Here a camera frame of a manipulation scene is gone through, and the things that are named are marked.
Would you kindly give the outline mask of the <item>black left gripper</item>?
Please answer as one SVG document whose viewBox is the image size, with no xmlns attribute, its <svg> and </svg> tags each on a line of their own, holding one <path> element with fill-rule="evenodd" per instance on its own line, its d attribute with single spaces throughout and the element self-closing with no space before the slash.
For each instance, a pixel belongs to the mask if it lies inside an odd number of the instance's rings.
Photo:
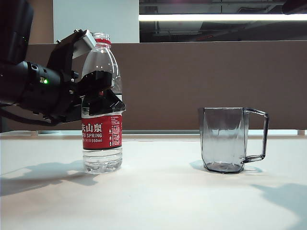
<svg viewBox="0 0 307 230">
<path fill-rule="evenodd" d="M 61 72 L 62 79 L 58 86 L 59 95 L 55 106 L 50 112 L 53 124 L 69 123 L 81 119 L 81 99 L 75 80 L 79 74 L 73 70 Z M 80 90 L 104 90 L 95 92 L 83 98 L 83 117 L 94 117 L 116 112 L 124 112 L 126 105 L 109 88 L 113 88 L 110 72 L 95 70 L 84 75 L 80 81 Z"/>
</svg>

